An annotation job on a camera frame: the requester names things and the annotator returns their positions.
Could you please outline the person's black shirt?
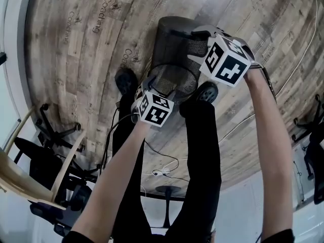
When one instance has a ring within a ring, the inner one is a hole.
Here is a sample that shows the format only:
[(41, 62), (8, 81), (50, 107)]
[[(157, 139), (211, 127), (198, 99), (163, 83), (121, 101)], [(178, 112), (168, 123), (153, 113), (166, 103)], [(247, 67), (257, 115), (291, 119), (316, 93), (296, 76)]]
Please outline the person's black shirt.
[[(295, 242), (295, 237), (291, 229), (281, 231), (261, 241), (261, 243), (294, 243), (294, 242)], [(78, 232), (70, 231), (62, 239), (61, 243), (94, 243), (94, 242)], [(180, 242), (171, 241), (170, 239), (167, 239), (166, 236), (160, 234), (152, 234), (148, 239), (148, 243), (180, 243)]]

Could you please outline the person's right leg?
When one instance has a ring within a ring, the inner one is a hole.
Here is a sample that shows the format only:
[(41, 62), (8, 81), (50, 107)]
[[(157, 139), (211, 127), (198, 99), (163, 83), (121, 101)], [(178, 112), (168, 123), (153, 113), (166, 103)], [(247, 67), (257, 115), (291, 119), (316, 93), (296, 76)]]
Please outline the person's right leg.
[(190, 180), (182, 209), (165, 234), (168, 243), (207, 243), (221, 188), (220, 150), (215, 109), (210, 102), (185, 102)]

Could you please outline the black office chair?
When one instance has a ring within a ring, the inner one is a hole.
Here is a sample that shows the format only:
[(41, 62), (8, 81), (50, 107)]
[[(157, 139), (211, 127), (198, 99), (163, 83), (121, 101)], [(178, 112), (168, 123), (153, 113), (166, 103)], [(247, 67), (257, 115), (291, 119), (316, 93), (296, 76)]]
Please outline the black office chair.
[[(54, 152), (53, 146), (72, 148), (72, 145), (66, 142), (64, 137), (79, 131), (81, 124), (75, 123), (72, 129), (55, 132), (45, 114), (48, 108), (48, 104), (43, 104), (40, 107), (42, 118), (36, 122), (36, 126), (41, 131), (38, 135), (41, 145), (38, 146), (26, 139), (17, 137), (14, 143), (18, 147), (19, 153), (14, 162), (17, 163), (23, 154), (28, 156), (30, 158), (30, 176), (45, 188), (51, 189), (65, 160), (64, 156)], [(66, 236), (88, 202), (92, 190), (87, 182), (95, 183), (97, 181), (97, 176), (93, 174), (96, 171), (98, 171), (97, 168), (92, 170), (82, 169), (73, 159), (55, 198), (55, 203), (64, 208), (58, 209), (44, 203), (31, 202), (30, 211), (50, 222), (58, 235)]]
[(320, 95), (315, 95), (317, 108), (313, 121), (308, 123), (299, 123), (295, 118), (294, 125), (302, 128), (305, 132), (296, 137), (292, 135), (292, 141), (297, 143), (302, 139), (309, 137), (309, 144), (305, 147), (306, 154), (304, 162), (308, 173), (307, 179), (314, 181), (313, 202), (318, 205), (324, 201), (324, 103), (321, 102)]

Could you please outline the black mesh waste bin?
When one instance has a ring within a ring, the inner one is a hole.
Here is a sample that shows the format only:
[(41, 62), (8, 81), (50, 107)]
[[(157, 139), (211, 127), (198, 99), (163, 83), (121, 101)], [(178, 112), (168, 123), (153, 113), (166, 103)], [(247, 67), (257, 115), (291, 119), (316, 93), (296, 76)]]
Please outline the black mesh waste bin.
[(200, 65), (187, 58), (187, 55), (203, 57), (208, 51), (208, 34), (192, 34), (199, 22), (179, 17), (166, 16), (158, 21), (148, 73), (156, 75), (153, 88), (167, 95), (176, 90), (173, 99), (182, 102), (198, 87)]

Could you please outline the person's left shoe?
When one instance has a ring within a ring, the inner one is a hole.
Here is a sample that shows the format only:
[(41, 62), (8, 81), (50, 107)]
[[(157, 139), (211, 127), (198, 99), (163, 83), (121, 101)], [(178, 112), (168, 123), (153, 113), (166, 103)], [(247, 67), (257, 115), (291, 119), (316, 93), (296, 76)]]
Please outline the person's left shoe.
[(138, 80), (135, 73), (129, 68), (121, 68), (115, 74), (115, 83), (121, 95), (134, 95), (137, 87)]

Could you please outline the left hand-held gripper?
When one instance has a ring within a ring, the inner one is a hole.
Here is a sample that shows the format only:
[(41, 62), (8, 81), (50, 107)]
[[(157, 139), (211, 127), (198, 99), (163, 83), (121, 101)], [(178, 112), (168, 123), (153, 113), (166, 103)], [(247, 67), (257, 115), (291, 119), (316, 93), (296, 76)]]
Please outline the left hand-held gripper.
[(156, 75), (150, 75), (137, 88), (131, 106), (131, 120), (134, 124), (140, 120), (161, 128), (172, 113), (176, 90), (163, 95), (153, 88), (155, 80)]

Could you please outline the person's shoe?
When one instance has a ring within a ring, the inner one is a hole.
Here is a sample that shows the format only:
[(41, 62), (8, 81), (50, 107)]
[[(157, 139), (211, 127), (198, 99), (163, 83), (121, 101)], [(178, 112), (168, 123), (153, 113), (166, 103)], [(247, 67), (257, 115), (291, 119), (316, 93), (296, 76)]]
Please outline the person's shoe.
[(218, 87), (214, 82), (204, 82), (195, 92), (196, 101), (213, 103), (218, 96)]
[(134, 95), (137, 87), (138, 80), (135, 73), (129, 68), (121, 68), (115, 74), (115, 83), (121, 95)]

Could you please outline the person's right forearm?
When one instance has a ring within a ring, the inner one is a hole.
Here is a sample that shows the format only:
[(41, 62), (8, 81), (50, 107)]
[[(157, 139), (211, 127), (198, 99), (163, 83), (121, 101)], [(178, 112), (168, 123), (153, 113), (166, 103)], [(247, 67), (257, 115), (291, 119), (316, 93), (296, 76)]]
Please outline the person's right forearm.
[(293, 226), (293, 152), (284, 121), (261, 71), (245, 74), (257, 129), (259, 162), (263, 179), (263, 227), (265, 240)]

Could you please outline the person's right shoe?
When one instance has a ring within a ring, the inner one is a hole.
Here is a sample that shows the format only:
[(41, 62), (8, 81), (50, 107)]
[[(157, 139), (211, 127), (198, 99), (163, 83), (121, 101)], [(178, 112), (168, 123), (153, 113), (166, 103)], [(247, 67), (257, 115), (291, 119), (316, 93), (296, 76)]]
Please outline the person's right shoe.
[(214, 82), (204, 82), (195, 92), (196, 101), (213, 103), (218, 96), (218, 87)]

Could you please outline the black round stand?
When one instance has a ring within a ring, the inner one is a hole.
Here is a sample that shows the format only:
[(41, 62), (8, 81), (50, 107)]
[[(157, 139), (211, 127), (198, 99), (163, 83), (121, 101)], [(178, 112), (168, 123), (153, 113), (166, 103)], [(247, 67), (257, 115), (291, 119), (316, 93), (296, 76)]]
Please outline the black round stand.
[(155, 190), (157, 192), (164, 193), (164, 195), (165, 195), (165, 198), (166, 198), (166, 213), (165, 213), (164, 224), (163, 224), (163, 226), (161, 228), (169, 229), (170, 228), (169, 208), (170, 208), (171, 196), (172, 196), (172, 193), (176, 193), (176, 192), (181, 191), (181, 188), (176, 187), (176, 186), (159, 186), (159, 187), (156, 187)]

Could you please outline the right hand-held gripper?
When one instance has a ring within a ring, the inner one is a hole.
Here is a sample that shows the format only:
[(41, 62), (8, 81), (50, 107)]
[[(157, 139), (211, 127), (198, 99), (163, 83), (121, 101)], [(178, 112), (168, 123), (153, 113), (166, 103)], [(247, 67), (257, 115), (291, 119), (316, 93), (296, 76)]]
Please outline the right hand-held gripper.
[(198, 26), (191, 33), (210, 36), (208, 52), (203, 57), (188, 54), (187, 58), (199, 64), (208, 78), (235, 87), (252, 63), (241, 43), (221, 36), (223, 31), (213, 25)]

